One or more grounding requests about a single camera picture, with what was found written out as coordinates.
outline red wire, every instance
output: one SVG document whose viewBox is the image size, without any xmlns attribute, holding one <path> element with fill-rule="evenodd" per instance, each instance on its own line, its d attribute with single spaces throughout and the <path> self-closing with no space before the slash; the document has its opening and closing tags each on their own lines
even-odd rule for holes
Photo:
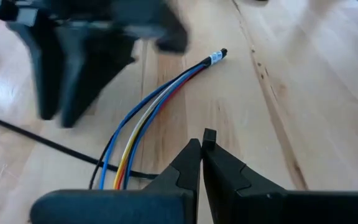
<svg viewBox="0 0 358 224">
<path fill-rule="evenodd" d="M 191 78 L 193 78 L 195 75 L 197 75 L 200 71 L 202 71 L 202 69 L 204 69 L 204 67 L 200 68 L 199 70 L 197 70 L 194 74 L 190 75 L 184 82 L 182 82 L 169 96 L 168 98 L 162 103 L 161 106 L 161 110 L 164 108 L 165 104 L 171 99 L 171 97 Z M 124 177 L 124 173 L 125 172 L 121 172 L 121 175 L 119 177 L 118 180 L 118 189 L 121 188 L 121 182 L 122 182 L 122 178 Z"/>
</svg>

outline blue wire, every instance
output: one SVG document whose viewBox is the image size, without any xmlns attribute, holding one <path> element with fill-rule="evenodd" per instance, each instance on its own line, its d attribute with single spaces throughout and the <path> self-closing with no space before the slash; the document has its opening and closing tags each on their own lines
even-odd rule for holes
<svg viewBox="0 0 358 224">
<path fill-rule="evenodd" d="M 137 137 L 136 142 L 134 144 L 134 148 L 132 150 L 131 157 L 129 158 L 129 161 L 128 161 L 128 164 L 127 164 L 127 167 L 126 167 L 126 173 L 125 173 L 125 178 L 124 178 L 124 186 L 123 186 L 124 190 L 127 188 L 127 185 L 128 185 L 129 171 L 131 170 L 132 163 L 133 163 L 134 158 L 135 158 L 135 153 L 136 153 L 137 146 L 139 145 L 140 140 L 142 139 L 142 136 L 146 133 L 147 128 L 150 126 L 150 123 L 153 121 L 153 119 L 157 115 L 158 111 L 160 110 L 161 106 L 164 104 L 165 100 L 168 99 L 168 97 L 181 85 L 181 83 L 183 83 L 188 77 L 192 76 L 192 74 L 194 74 L 196 71 L 201 69 L 203 66 L 204 65 L 198 65 L 197 67 L 193 68 L 192 70 L 190 70 L 189 72 L 184 74 L 182 77 L 180 77 L 179 78 L 180 82 L 175 84 L 172 87 L 172 89 L 167 94 L 165 94 L 165 96 L 161 99 L 161 101 L 158 103 L 158 105 L 153 110 L 153 113 L 151 114 L 150 118 L 147 120 L 147 122 L 143 126 L 143 128 L 140 131 L 139 136 Z"/>
<path fill-rule="evenodd" d="M 116 132 L 114 133 L 114 136 L 112 137 L 112 140 L 109 144 L 108 150 L 106 152 L 105 162 L 103 164 L 102 174 L 101 174 L 101 180 L 99 183 L 99 189 L 103 189 L 104 187 L 104 180 L 106 178 L 106 171 L 107 171 L 107 165 L 109 163 L 109 159 L 112 153 L 112 149 L 114 148 L 114 145 L 116 143 L 117 137 L 122 129 L 122 127 L 133 117 L 134 114 L 136 114 L 144 105 L 146 105 L 153 97 L 155 97 L 157 94 L 159 94 L 163 89 L 165 89 L 167 86 L 171 85 L 176 79 L 170 80 L 166 84 L 158 87 L 156 90 L 154 90 L 151 94 L 149 94 L 146 98 L 144 98 L 134 109 L 132 109 L 125 118 L 120 122 L 118 125 L 118 128 Z"/>
</svg>

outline wood grain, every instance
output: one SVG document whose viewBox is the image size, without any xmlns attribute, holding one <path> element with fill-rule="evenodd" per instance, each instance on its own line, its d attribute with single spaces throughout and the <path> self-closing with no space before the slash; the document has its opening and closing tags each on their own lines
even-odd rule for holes
<svg viewBox="0 0 358 224">
<path fill-rule="evenodd" d="M 138 41 L 137 63 L 103 91 L 73 129 L 37 117 L 29 54 L 0 21 L 0 118 L 99 157 L 142 98 L 225 47 L 218 64 L 164 107 L 134 169 L 161 172 L 190 138 L 218 130 L 218 143 L 287 189 L 358 190 L 358 2 L 353 0 L 170 1 L 190 32 L 184 56 Z M 135 116 L 110 163 L 121 158 Z M 93 166 L 0 127 L 0 223 L 27 223 L 39 196 L 85 189 Z M 114 173 L 108 172 L 106 186 Z M 147 185 L 131 179 L 130 189 Z M 199 223 L 212 223 L 201 179 Z"/>
</svg>

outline label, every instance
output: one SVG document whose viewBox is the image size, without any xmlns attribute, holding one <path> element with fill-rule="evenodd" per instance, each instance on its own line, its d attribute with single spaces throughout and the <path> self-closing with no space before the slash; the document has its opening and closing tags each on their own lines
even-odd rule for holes
<svg viewBox="0 0 358 224">
<path fill-rule="evenodd" d="M 211 65 L 222 60 L 223 54 L 221 51 L 215 52 L 209 56 L 211 58 Z"/>
</svg>

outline yellow wire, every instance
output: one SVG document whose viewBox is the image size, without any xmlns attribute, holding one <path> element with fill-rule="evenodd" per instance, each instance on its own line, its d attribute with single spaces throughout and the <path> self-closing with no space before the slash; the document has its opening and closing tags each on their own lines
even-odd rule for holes
<svg viewBox="0 0 358 224">
<path fill-rule="evenodd" d="M 135 137 L 137 136 L 137 133 L 140 131 L 140 128 L 142 127 L 143 123 L 146 121 L 146 119 L 149 117 L 149 115 L 153 112 L 153 109 L 158 105 L 158 103 L 165 96 L 165 94 L 167 94 L 168 91 L 173 86 L 176 85 L 176 83 L 181 82 L 181 81 L 182 81 L 182 79 L 179 78 L 176 81 L 174 81 L 171 85 L 166 87 L 166 89 L 164 89 L 164 91 L 161 94 L 159 94 L 159 96 L 154 100 L 154 102 L 149 106 L 149 108 L 147 108 L 147 111 L 142 115 L 142 117 L 136 124 L 134 130 L 131 133 L 131 136 L 129 136 L 128 143 L 127 143 L 124 153 L 122 155 L 121 162 L 120 162 L 118 170 L 117 170 L 116 178 L 114 178 L 114 183 L 112 185 L 113 189 L 118 190 L 120 187 L 120 186 L 118 186 L 119 177 L 120 177 L 121 173 L 124 172 L 124 170 L 125 170 L 129 152 L 131 151 L 132 145 L 134 144 L 134 141 L 135 141 Z"/>
</svg>

